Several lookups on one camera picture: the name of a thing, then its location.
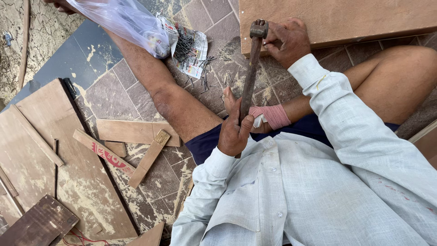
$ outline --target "newspaper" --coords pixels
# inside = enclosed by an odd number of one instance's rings
[[[205,33],[185,28],[182,25],[179,25],[179,23],[158,14],[156,17],[161,21],[161,24],[166,30],[168,41],[171,47],[171,56],[178,70],[184,74],[200,79],[202,74],[202,68],[200,68],[200,64],[201,61],[206,59],[206,52],[208,51],[208,41]],[[179,41],[178,29],[181,32],[187,33],[187,35],[193,36],[194,38],[192,48],[196,50],[196,58],[190,60],[188,65],[181,64],[175,57],[176,44]]]

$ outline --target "hammer head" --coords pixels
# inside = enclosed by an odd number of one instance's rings
[[[250,26],[250,38],[257,37],[266,39],[268,30],[269,23],[263,19],[258,19],[252,22],[252,25]]]

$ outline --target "shirt cuff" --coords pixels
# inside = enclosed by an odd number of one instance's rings
[[[215,147],[211,155],[205,160],[204,165],[211,175],[217,178],[226,178],[236,160],[233,156],[226,155],[218,147]]]
[[[293,75],[302,88],[306,88],[329,73],[328,70],[324,69],[319,64],[312,54],[303,56],[301,59],[293,63],[293,65],[291,65],[287,70]]]

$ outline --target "hammer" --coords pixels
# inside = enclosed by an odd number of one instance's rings
[[[250,26],[250,38],[252,39],[252,48],[250,48],[249,66],[247,68],[246,79],[244,81],[243,98],[241,99],[240,117],[238,125],[249,114],[250,104],[252,102],[253,88],[255,86],[255,77],[257,76],[258,61],[260,60],[261,45],[263,39],[267,38],[269,23],[263,19],[257,19]]]

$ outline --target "navy blue shorts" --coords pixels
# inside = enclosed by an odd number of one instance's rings
[[[390,128],[393,132],[396,131],[399,128],[399,125],[393,124],[393,123],[384,123],[388,128]],[[191,154],[193,155],[193,159],[196,162],[197,165],[200,165],[205,162],[206,158],[208,158],[212,150],[217,146],[219,143],[219,136],[220,136],[220,130],[222,129],[222,125],[218,125],[211,130],[200,134],[199,136],[191,139],[185,145],[190,150]],[[305,137],[309,137],[315,140],[318,140],[329,147],[332,148],[331,143],[329,142],[328,138],[326,137],[325,131],[323,130],[322,126],[320,125],[319,118],[316,114],[310,114],[307,116],[302,117],[297,122],[277,129],[275,131],[269,132],[269,133],[251,133],[250,135],[255,141],[260,141],[263,138],[267,136],[274,137],[278,135],[281,132],[287,132],[287,133],[293,133]]]

